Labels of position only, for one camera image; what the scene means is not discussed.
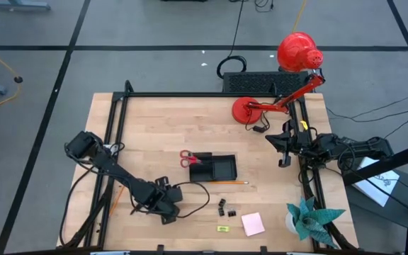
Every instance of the pencil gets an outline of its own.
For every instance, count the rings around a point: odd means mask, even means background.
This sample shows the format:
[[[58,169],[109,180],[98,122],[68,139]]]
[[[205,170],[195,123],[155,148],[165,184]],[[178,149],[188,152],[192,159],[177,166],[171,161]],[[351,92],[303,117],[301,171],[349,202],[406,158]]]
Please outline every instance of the pencil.
[[[210,184],[248,184],[248,181],[211,181]]]

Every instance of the black metal frame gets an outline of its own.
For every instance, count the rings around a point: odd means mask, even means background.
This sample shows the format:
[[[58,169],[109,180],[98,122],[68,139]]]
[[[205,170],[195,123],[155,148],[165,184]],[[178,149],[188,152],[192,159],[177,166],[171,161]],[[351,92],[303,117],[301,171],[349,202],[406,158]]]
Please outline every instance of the black metal frame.
[[[242,97],[242,96],[251,96],[251,97],[271,97],[271,98],[276,98],[277,95],[272,94],[272,93],[225,93],[225,92],[209,92],[209,93],[193,93],[193,92],[134,92],[133,88],[130,85],[129,81],[125,82],[125,91],[123,92],[113,92],[113,97],[111,99],[111,106],[110,106],[110,112],[108,116],[108,123],[106,126],[106,133],[103,142],[108,144],[111,142],[111,132],[113,129],[114,125],[114,120],[115,120],[115,112],[117,108],[117,104],[119,101],[122,101],[122,107],[120,109],[120,116],[119,116],[119,121],[118,121],[118,128],[117,132],[115,134],[115,143],[121,142],[122,134],[123,134],[123,127],[124,127],[124,120],[125,116],[127,113],[127,107],[128,107],[128,101],[130,97]],[[302,115],[302,119],[306,121],[307,123],[309,122],[309,118],[307,115],[307,109],[305,105],[305,99],[304,98],[299,98],[297,100],[300,106],[300,112]],[[290,116],[291,118],[295,121],[295,124],[297,127],[299,127],[299,120],[298,120],[298,115],[297,115],[297,108],[291,107],[290,108]],[[310,130],[307,131],[308,137],[310,140],[312,140],[312,135]],[[393,161],[393,163],[388,164],[388,166],[395,166],[395,164],[398,164],[396,161]],[[307,176],[307,165],[305,162],[305,159],[299,157],[299,165],[300,165],[300,170],[303,172],[302,174],[302,179],[303,183],[306,183],[308,180]],[[324,199],[324,192],[322,189],[322,183],[320,179],[320,175],[318,171],[313,171],[313,176],[314,176],[314,188],[316,191],[316,204],[318,204],[319,208],[325,208],[325,199]],[[112,191],[113,191],[113,185],[114,185],[114,179],[111,177],[108,177],[108,182],[106,189],[104,191],[105,194],[105,205],[103,206],[103,214],[102,214],[102,219],[101,219],[101,228],[100,231],[98,232],[98,243],[96,246],[91,246],[91,240],[92,240],[92,234],[94,233],[94,219],[95,217],[88,217],[86,221],[89,221],[90,218],[93,221],[88,232],[86,233],[86,236],[84,237],[84,247],[74,247],[74,248],[61,248],[61,249],[56,249],[56,250],[49,250],[49,251],[29,251],[29,252],[23,252],[23,253],[17,253],[17,254],[24,254],[24,255],[37,255],[37,254],[89,254],[90,251],[103,251],[104,244],[105,244],[105,237],[106,237],[106,230],[108,227],[108,218],[109,218],[109,210],[110,210],[110,205],[111,205],[111,196],[112,196]],[[102,198],[99,199],[100,194],[101,194],[101,189],[103,186],[103,177],[102,176],[97,176],[96,179],[96,185],[95,189],[93,192],[93,198],[92,198],[92,204],[91,204],[91,211],[96,209],[98,204],[101,203]],[[310,189],[309,185],[306,186],[303,184],[303,188],[305,191],[305,197],[309,198],[310,196],[313,196],[312,190]],[[354,246],[348,245],[344,247],[344,251],[340,249],[330,249],[330,247],[327,246],[327,248],[321,248],[319,246],[319,243],[315,240],[312,240],[313,244],[313,249],[314,252],[316,253],[321,253],[321,254],[366,254],[366,255],[385,255],[383,253],[377,253],[377,252],[369,252],[369,251],[362,251],[356,249]],[[270,252],[267,250],[267,247],[261,246],[260,251],[164,251],[164,246],[162,244],[158,245],[158,248],[156,251],[130,251],[130,254],[148,254],[148,255],[156,255],[156,254],[171,254],[171,255],[184,255],[184,254],[205,254],[205,253],[211,253],[211,254],[221,254],[221,255],[234,255],[234,254],[240,254],[240,255],[284,255],[284,254],[289,254],[290,252]]]

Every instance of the wooden tabletop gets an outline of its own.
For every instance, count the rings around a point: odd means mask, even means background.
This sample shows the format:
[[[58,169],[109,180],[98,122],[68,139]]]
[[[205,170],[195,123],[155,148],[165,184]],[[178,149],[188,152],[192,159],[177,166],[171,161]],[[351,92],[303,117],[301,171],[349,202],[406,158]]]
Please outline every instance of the wooden tabletop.
[[[103,137],[111,105],[110,93],[94,94],[86,130]],[[237,179],[248,185],[204,183],[210,192],[210,203],[194,215],[162,225],[158,215],[135,213],[129,193],[124,190],[117,208],[111,215],[106,233],[105,249],[156,250],[163,244],[167,251],[312,251],[309,239],[299,241],[285,226],[286,203],[298,204],[302,185],[298,181],[299,166],[292,155],[288,168],[279,168],[282,157],[264,138],[264,135],[281,133],[282,124],[289,116],[267,113],[271,128],[264,134],[246,131],[231,115],[235,98],[130,98],[125,118],[119,164],[138,178],[153,181],[168,176],[172,184],[189,181],[188,169],[179,166],[179,151],[235,154]],[[320,93],[305,95],[310,126],[319,132],[331,132],[323,96]],[[272,98],[258,98],[271,102]],[[337,169],[335,163],[327,165]],[[75,180],[83,174],[79,166]],[[88,216],[96,176],[89,174],[73,193],[64,238],[69,240]],[[346,209],[334,221],[341,233],[358,246],[349,203],[340,175],[321,170],[322,187],[328,208]],[[123,188],[116,183],[113,200]],[[202,205],[207,196],[195,185],[184,185],[183,201],[177,203],[184,215]],[[236,217],[220,217],[218,202],[226,199],[226,212],[233,208]],[[247,237],[242,227],[242,215],[259,212],[266,231]],[[94,231],[98,231],[100,219]],[[229,226],[229,232],[217,232],[217,226]]]

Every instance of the potted plant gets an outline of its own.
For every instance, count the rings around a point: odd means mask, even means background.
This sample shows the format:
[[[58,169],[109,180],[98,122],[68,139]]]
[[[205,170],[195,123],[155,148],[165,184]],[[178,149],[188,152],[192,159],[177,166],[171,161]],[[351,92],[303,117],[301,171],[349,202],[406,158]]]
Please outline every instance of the potted plant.
[[[338,248],[332,237],[323,227],[339,217],[345,210],[318,209],[314,210],[315,197],[305,201],[300,199],[300,207],[288,203],[289,213],[286,215],[286,227],[294,234],[298,234],[300,241],[307,237],[329,246]]]

